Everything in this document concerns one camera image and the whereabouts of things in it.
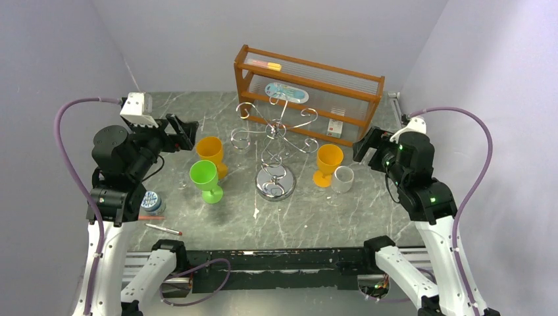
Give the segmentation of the green plastic goblet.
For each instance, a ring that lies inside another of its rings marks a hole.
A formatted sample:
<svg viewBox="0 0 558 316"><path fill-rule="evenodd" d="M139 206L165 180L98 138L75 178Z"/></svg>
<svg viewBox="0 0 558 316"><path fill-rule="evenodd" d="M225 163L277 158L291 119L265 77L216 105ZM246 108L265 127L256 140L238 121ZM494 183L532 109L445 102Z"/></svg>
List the green plastic goblet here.
<svg viewBox="0 0 558 316"><path fill-rule="evenodd" d="M200 160L191 166L189 176L195 186L201 190L202 199L209 204L218 203L224 192L218 185L216 165L208 160Z"/></svg>

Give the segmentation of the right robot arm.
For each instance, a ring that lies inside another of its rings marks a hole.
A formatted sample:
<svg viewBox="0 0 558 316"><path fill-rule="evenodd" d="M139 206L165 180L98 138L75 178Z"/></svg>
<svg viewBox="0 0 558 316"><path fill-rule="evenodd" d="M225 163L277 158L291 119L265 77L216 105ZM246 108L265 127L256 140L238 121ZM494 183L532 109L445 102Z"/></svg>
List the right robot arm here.
<svg viewBox="0 0 558 316"><path fill-rule="evenodd" d="M388 236L364 243L361 263L370 273L382 271L412 301L418 315L499 315L466 280L470 270L458 259L458 233L453 229L458 208L446 184L432 176L435 149L423 132L397 136L378 127L353 144L353 160L360 162L373 148L369 167L393 182L397 203L406 210L424 242L435 281L406 259Z"/></svg>

